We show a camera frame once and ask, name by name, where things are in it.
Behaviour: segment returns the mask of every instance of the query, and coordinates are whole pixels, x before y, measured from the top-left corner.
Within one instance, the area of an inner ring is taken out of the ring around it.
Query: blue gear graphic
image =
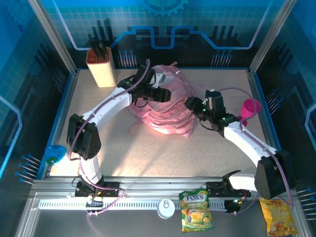
[[[178,10],[183,10],[183,5],[188,4],[188,0],[140,0],[142,8],[147,11],[148,14],[153,13],[154,16],[168,15],[172,13],[177,14]]]
[[[27,0],[2,0],[11,16],[21,25],[29,17],[31,7]]]

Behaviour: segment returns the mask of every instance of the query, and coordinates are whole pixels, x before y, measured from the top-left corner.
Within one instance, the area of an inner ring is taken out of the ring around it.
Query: metal post
[[[266,56],[268,50],[270,49],[272,43],[274,42],[275,38],[279,34],[283,24],[285,23],[287,17],[289,16],[294,4],[296,3],[296,0],[285,0],[282,7],[278,11],[273,23],[271,24],[271,27],[265,36],[260,48],[258,49],[257,54],[255,55],[249,69],[250,73],[254,74],[264,57]]]
[[[58,54],[60,55],[61,59],[65,63],[68,71],[71,75],[75,76],[77,68],[71,59],[70,54],[68,53],[62,39],[60,38],[57,30],[55,29],[49,15],[47,14],[44,6],[41,4],[40,1],[37,0],[28,0],[29,4],[31,5],[35,15],[38,17],[40,23],[44,27],[48,37],[52,41],[53,45],[55,46]]]

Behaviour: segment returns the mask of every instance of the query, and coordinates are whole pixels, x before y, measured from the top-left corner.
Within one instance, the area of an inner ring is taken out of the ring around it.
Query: enclosure
[[[315,235],[315,9],[312,0],[2,0],[0,236],[180,236],[180,192],[233,170],[256,172],[245,153],[198,121],[189,138],[163,135],[125,108],[99,131],[98,153],[105,180],[119,182],[125,199],[86,216],[86,201],[72,186],[79,161],[49,166],[44,151],[55,144],[69,151],[70,116],[90,111],[115,88],[98,87],[87,66],[91,42],[99,40],[111,49],[116,82],[148,58],[151,66],[177,62],[199,98],[207,89],[240,87],[258,100],[261,111],[247,129],[290,152],[297,236]],[[239,116],[248,96],[222,94],[227,112]],[[176,207],[168,220],[156,212],[163,198]],[[221,209],[212,216],[216,236],[267,235],[258,201],[237,217]]]

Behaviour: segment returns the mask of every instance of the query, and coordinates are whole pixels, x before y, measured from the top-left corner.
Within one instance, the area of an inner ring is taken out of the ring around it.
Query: glass panel
[[[38,169],[21,156],[41,160],[69,72],[26,0],[1,1],[0,33],[0,236],[13,236]]]
[[[316,192],[315,8],[315,1],[296,2],[257,72],[280,145],[292,154],[298,189],[312,188],[299,194],[307,195],[304,204]],[[305,214],[315,218],[315,210]],[[315,220],[308,222],[316,231]]]
[[[148,57],[153,64],[249,67],[282,3],[43,1],[78,68],[86,68],[86,51],[95,40],[111,47],[117,68],[136,67]]]

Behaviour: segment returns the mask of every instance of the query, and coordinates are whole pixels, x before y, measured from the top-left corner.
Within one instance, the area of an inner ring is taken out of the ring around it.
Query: pull tab
[[[169,208],[169,201],[168,200],[163,201],[163,207]]]

